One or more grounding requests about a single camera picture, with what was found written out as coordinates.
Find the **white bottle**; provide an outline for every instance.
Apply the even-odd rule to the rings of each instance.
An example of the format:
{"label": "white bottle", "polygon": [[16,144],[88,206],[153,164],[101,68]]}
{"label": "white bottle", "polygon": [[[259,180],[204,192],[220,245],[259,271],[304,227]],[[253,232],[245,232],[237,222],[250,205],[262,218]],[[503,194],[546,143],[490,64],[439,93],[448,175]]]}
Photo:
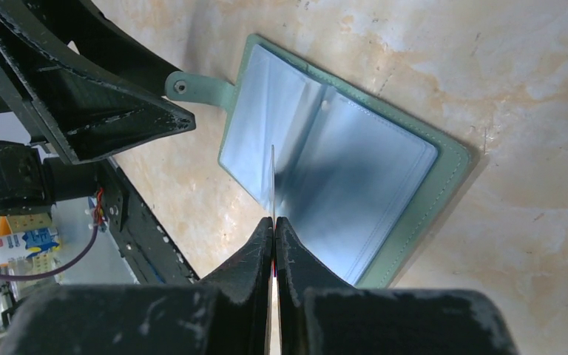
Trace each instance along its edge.
{"label": "white bottle", "polygon": [[41,228],[0,237],[0,266],[59,249],[58,231]]}

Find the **green leather cover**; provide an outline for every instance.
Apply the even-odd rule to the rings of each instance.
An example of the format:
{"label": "green leather cover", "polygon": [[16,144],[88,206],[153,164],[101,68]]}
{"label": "green leather cover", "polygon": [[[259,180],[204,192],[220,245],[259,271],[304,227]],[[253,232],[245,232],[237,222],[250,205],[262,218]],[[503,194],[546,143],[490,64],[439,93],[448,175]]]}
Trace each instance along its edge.
{"label": "green leather cover", "polygon": [[[243,61],[238,71],[236,85],[219,79],[207,78],[184,72],[174,72],[166,80],[166,95],[174,101],[198,102],[223,108],[228,113],[223,142],[226,139],[229,121],[234,113],[239,88],[243,85],[251,50],[255,45],[266,48],[315,80],[336,87],[342,94],[367,107],[387,120],[401,126],[414,135],[433,144],[438,156],[421,186],[393,227],[386,241],[371,261],[364,275],[356,284],[360,288],[385,287],[397,274],[399,267],[417,246],[418,239],[430,227],[439,212],[458,189],[471,167],[471,155],[466,147],[413,116],[390,104],[357,89],[346,81],[329,74],[300,57],[278,47],[258,35],[247,38]],[[178,93],[177,81],[185,81],[186,89]]]}

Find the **beige marble tabletop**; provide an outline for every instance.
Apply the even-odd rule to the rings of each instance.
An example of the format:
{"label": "beige marble tabletop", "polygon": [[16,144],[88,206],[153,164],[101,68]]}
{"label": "beige marble tabletop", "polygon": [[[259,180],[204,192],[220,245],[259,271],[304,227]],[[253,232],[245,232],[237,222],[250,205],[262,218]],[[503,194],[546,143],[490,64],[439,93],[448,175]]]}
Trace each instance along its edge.
{"label": "beige marble tabletop", "polygon": [[[182,70],[233,83],[259,33],[478,147],[479,173],[395,286],[479,290],[523,354],[568,354],[568,1],[95,3]],[[203,276],[267,213],[217,165],[225,114],[182,106],[195,131],[117,160]]]}

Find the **cable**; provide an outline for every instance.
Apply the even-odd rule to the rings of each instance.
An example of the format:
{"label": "cable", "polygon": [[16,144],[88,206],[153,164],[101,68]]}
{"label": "cable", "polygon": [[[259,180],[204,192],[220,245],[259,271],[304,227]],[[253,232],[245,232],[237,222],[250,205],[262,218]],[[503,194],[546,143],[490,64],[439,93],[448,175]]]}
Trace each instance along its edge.
{"label": "cable", "polygon": [[92,245],[97,240],[97,233],[99,230],[99,225],[103,223],[103,212],[101,210],[101,195],[104,193],[103,188],[99,189],[97,193],[97,206],[95,207],[95,212],[92,214],[92,218],[94,220],[94,226],[92,227],[92,236],[90,237],[90,241],[84,250],[81,251],[76,257],[74,257],[71,261],[60,266],[55,270],[51,270],[48,272],[43,272],[41,274],[35,275],[7,275],[7,274],[0,274],[0,281],[9,281],[11,283],[18,282],[18,281],[34,281],[44,279],[46,277],[55,276],[62,271],[67,270],[71,266],[75,265],[79,260],[81,260],[84,255],[88,253],[88,251],[92,248]]}
{"label": "cable", "polygon": [[90,241],[88,242],[88,245],[86,246],[86,248],[84,248],[84,250],[81,251],[81,253],[79,253],[79,255],[77,255],[75,258],[73,258],[73,260],[69,261],[68,263],[64,264],[63,266],[60,266],[59,268],[57,268],[55,270],[51,270],[51,271],[48,271],[48,272],[43,272],[42,274],[35,274],[35,275],[0,274],[0,281],[9,281],[9,282],[13,283],[13,282],[17,282],[17,281],[40,280],[40,279],[44,279],[45,277],[55,276],[55,275],[61,273],[62,271],[67,270],[71,266],[75,265],[79,260],[81,260],[81,258],[84,257],[84,255],[86,255],[88,253],[88,251],[92,248],[92,244],[94,244],[95,240],[97,240],[98,228],[99,228],[99,226],[97,226],[97,225],[94,225],[92,227],[92,236],[90,237]]}

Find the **card holder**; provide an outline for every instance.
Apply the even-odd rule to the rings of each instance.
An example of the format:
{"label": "card holder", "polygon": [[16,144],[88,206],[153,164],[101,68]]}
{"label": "card holder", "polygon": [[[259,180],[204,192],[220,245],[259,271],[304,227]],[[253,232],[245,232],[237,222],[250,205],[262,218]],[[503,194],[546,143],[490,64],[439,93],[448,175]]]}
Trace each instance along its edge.
{"label": "card holder", "polygon": [[442,131],[258,35],[235,85],[186,72],[165,85],[227,111],[220,165],[268,211],[275,145],[278,215],[356,287],[393,279],[473,166]]}

